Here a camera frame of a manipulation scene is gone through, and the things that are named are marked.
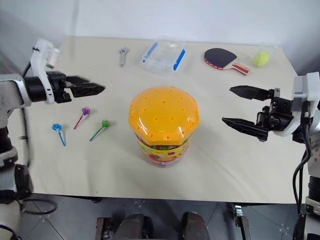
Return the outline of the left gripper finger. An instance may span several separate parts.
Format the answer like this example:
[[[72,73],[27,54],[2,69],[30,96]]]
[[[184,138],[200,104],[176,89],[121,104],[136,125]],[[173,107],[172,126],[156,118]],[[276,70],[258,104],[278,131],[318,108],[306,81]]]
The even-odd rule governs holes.
[[[67,76],[65,79],[67,87],[78,87],[80,85],[89,84],[90,81],[80,76]]]
[[[71,87],[71,92],[75,98],[89,97],[100,94],[105,87],[96,83],[83,83]]]

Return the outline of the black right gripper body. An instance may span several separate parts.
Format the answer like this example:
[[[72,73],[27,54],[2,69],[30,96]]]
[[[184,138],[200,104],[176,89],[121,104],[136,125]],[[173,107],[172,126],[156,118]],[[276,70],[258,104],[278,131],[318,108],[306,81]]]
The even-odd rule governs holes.
[[[257,113],[256,125],[269,131],[283,131],[293,119],[292,101],[280,97],[280,89],[264,91],[261,101],[270,100],[270,104]]]

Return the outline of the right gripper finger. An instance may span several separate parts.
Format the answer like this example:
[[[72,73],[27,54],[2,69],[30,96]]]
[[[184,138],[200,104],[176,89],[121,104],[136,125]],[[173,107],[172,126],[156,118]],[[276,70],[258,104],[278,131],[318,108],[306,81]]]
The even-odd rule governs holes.
[[[254,122],[240,119],[240,118],[227,118],[223,117],[221,119],[227,126],[233,128],[234,130],[256,137],[260,142],[265,142],[268,140],[267,128],[256,125]]]
[[[248,100],[265,101],[273,98],[273,90],[265,90],[254,86],[239,85],[229,89],[237,96]]]

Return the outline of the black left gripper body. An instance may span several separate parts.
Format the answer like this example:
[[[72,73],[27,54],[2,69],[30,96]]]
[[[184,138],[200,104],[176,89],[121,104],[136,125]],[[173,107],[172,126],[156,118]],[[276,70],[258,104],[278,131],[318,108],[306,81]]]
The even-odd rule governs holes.
[[[65,91],[67,76],[58,71],[48,71],[47,77],[52,87],[54,101],[58,104],[71,102],[71,96]]]

